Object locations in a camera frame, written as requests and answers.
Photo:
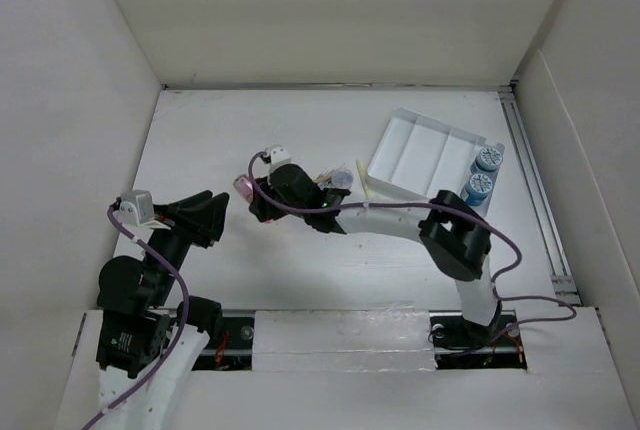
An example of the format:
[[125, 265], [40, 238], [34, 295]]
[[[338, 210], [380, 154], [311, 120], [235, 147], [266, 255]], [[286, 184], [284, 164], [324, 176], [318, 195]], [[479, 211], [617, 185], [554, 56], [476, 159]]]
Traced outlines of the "pink capped marker tube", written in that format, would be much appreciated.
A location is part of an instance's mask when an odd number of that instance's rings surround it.
[[239, 175], [233, 181], [233, 187], [245, 202], [251, 204], [254, 199], [253, 185], [246, 174]]

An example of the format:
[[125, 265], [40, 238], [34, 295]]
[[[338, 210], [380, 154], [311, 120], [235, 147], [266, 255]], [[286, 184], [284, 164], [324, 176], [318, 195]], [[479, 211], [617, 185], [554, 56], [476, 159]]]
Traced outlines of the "clear paperclip jar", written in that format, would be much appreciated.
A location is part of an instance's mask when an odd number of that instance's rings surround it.
[[329, 182], [336, 189], [349, 190], [354, 182], [354, 175], [351, 170], [342, 166], [331, 171]]

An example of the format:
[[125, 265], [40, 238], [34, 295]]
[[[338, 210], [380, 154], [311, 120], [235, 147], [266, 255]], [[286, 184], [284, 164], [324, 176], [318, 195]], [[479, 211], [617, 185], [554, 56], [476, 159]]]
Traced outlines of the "beige yellow highlighter pen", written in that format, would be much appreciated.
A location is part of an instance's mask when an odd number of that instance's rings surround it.
[[365, 169], [364, 163], [360, 159], [356, 160], [356, 169], [359, 175], [360, 183], [361, 183], [365, 198], [369, 200], [371, 198], [371, 191], [367, 183], [366, 169]]

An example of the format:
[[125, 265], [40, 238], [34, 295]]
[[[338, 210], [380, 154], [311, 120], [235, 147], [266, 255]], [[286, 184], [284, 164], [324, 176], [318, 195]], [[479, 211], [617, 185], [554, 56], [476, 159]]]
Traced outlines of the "white compartment tray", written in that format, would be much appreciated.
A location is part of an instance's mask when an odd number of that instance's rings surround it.
[[[434, 118], [399, 108], [389, 123], [366, 170], [371, 190], [401, 200], [431, 199], [440, 190], [460, 196], [472, 174], [471, 164], [485, 146], [503, 151], [500, 142], [480, 136]], [[490, 176], [497, 187], [499, 170]], [[491, 196], [472, 208], [484, 217]]]

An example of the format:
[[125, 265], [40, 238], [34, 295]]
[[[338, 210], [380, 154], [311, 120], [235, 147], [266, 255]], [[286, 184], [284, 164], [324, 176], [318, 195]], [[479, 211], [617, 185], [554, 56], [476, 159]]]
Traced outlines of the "blue round jar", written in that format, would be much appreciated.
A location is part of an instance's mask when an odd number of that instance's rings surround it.
[[460, 198], [469, 206], [479, 206], [494, 190], [492, 178], [484, 173], [472, 173], [466, 181]]
[[470, 171], [472, 173], [496, 173], [504, 161], [503, 151], [495, 146], [483, 147], [474, 158]]

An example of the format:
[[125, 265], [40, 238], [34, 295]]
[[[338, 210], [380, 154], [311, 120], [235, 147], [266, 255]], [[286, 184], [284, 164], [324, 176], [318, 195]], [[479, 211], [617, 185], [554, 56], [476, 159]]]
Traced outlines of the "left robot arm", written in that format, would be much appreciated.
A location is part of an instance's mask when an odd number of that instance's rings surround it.
[[112, 226], [142, 250], [99, 273], [99, 412], [88, 429], [166, 429], [201, 351], [222, 337], [220, 303], [190, 294], [180, 273], [189, 250], [223, 234], [229, 195], [209, 190], [158, 205], [132, 190], [107, 210]]

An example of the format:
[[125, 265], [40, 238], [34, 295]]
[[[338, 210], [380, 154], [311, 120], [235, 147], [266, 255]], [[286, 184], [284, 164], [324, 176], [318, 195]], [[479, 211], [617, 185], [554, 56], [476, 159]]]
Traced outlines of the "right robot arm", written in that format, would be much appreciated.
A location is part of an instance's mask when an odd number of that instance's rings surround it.
[[464, 200], [440, 190], [429, 201], [362, 202], [349, 190], [321, 188], [296, 164], [268, 176], [248, 171], [250, 212], [262, 223], [295, 216], [324, 234], [369, 233], [422, 245], [435, 267], [455, 282], [461, 304], [462, 349], [487, 345], [497, 334], [502, 304], [488, 269], [488, 224]]

